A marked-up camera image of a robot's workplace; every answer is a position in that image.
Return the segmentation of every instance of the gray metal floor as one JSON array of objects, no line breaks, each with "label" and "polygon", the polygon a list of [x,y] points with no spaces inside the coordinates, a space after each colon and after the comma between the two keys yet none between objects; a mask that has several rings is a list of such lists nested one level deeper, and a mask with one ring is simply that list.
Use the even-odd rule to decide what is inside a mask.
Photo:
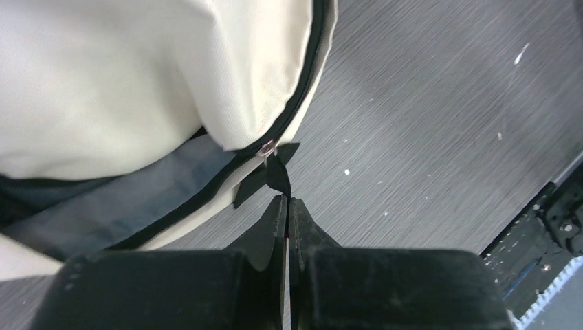
[{"label": "gray metal floor", "polygon": [[[571,0],[341,1],[294,194],[343,245],[480,252],[583,151],[582,96]],[[272,195],[171,248],[227,245]],[[47,283],[0,285],[0,327],[22,329]]]}]

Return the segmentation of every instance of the black fabric tab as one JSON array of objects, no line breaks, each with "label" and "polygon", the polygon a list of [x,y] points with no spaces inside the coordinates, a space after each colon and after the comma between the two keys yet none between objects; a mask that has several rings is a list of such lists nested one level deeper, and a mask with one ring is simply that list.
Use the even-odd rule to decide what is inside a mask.
[{"label": "black fabric tab", "polygon": [[288,201],[292,200],[292,184],[289,182],[289,175],[285,164],[281,161],[279,155],[270,155],[267,159],[267,173],[265,175],[267,185],[287,197]]},{"label": "black fabric tab", "polygon": [[[283,146],[278,147],[278,156],[281,158],[281,161],[284,164],[287,164],[292,157],[296,154],[296,151],[300,147],[299,143],[291,143],[286,144]],[[245,201],[247,201],[253,194],[257,193],[261,187],[263,187],[267,183],[267,169],[265,165],[261,165],[256,170],[251,172],[239,186],[239,191],[237,191],[237,195],[235,196],[235,200],[233,201],[233,206],[238,208],[241,206]]]}]

